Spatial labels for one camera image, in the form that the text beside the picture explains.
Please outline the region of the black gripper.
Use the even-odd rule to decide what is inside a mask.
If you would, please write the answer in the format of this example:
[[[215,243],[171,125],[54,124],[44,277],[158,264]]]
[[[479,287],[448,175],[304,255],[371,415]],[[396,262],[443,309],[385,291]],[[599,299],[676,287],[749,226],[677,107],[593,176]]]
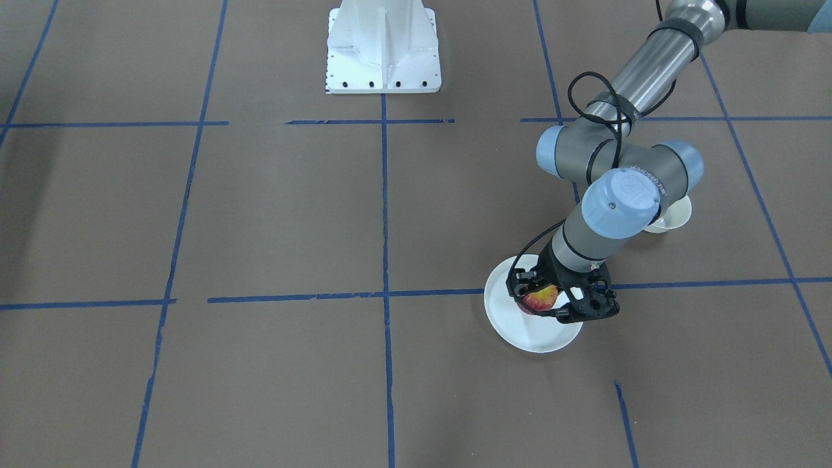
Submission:
[[[588,322],[589,299],[592,294],[605,294],[608,290],[608,270],[605,265],[591,266],[588,272],[571,270],[556,257],[552,244],[547,244],[539,252],[537,272],[511,270],[511,293],[520,310],[526,313],[522,297],[547,285],[550,285],[546,291],[551,297],[546,301],[549,305],[546,317],[562,324]]]

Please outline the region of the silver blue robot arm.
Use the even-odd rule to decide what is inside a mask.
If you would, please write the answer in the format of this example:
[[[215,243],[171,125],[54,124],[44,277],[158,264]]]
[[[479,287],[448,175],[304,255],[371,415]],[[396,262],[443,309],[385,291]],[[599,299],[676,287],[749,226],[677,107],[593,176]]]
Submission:
[[[569,216],[547,229],[535,266],[512,263],[508,295],[529,316],[562,324],[620,311],[606,261],[665,215],[701,181],[701,154],[683,141],[650,148],[626,143],[641,119],[665,103],[678,76],[704,48],[733,30],[830,32],[829,1],[672,1],[644,44],[571,125],[541,135],[538,166],[586,191]]]

